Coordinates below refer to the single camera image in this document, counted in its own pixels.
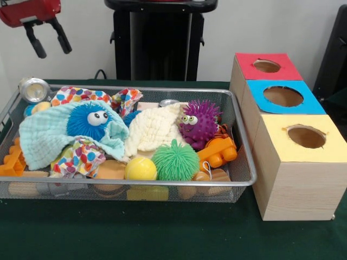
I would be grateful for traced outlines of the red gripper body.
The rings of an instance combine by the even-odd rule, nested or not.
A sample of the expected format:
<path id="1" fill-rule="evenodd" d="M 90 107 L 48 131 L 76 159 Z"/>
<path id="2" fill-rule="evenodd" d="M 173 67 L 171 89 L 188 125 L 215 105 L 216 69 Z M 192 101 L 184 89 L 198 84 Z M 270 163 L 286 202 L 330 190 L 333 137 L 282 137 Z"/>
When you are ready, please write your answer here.
<path id="1" fill-rule="evenodd" d="M 61 11 L 61 1 L 1 1 L 1 20 L 9 27 L 21 27 L 31 21 L 45 22 Z"/>

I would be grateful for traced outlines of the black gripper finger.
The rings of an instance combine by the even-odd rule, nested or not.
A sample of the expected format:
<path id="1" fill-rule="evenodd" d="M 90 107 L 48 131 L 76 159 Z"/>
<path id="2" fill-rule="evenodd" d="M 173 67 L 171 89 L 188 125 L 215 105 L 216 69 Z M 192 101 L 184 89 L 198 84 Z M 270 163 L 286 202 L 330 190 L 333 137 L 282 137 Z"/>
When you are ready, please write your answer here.
<path id="1" fill-rule="evenodd" d="M 29 39 L 29 42 L 34 48 L 36 55 L 41 59 L 45 59 L 47 57 L 47 54 L 41 42 L 36 38 L 33 27 L 29 23 L 24 23 L 23 25 L 26 31 L 27 38 Z"/>
<path id="2" fill-rule="evenodd" d="M 68 38 L 64 32 L 63 27 L 58 22 L 56 18 L 52 18 L 48 20 L 48 23 L 53 27 L 53 29 L 57 32 L 57 39 L 60 43 L 60 46 L 65 54 L 69 54 L 72 51 L 72 47 L 68 41 Z"/>

